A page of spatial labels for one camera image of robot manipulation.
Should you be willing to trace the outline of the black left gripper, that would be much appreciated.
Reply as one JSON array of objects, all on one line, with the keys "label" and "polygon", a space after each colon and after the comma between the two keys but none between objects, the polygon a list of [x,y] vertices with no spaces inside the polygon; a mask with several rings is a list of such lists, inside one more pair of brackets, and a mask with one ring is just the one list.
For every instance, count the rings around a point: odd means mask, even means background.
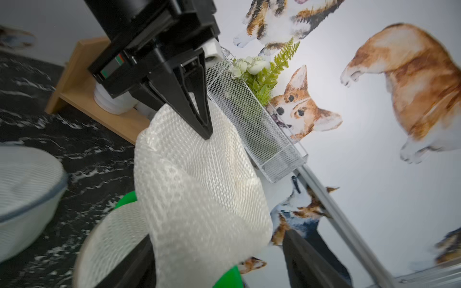
[{"label": "black left gripper", "polygon": [[169,105],[201,138],[213,134],[203,45],[220,31],[213,1],[86,1],[109,37],[89,66],[113,98]]}]

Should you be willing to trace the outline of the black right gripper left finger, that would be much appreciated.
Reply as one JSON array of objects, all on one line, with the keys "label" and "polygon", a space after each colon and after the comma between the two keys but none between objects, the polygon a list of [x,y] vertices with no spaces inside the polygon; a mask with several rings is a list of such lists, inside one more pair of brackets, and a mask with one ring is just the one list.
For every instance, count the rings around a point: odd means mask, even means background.
[{"label": "black right gripper left finger", "polygon": [[156,261],[147,235],[96,287],[155,288]]}]

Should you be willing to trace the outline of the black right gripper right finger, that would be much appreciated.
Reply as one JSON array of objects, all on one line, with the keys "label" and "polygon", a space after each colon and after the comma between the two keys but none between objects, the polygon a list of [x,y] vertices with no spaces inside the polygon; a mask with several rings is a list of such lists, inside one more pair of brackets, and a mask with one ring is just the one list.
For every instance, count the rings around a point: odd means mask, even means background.
[{"label": "black right gripper right finger", "polygon": [[292,288],[350,288],[341,276],[295,230],[285,233],[283,254]]}]

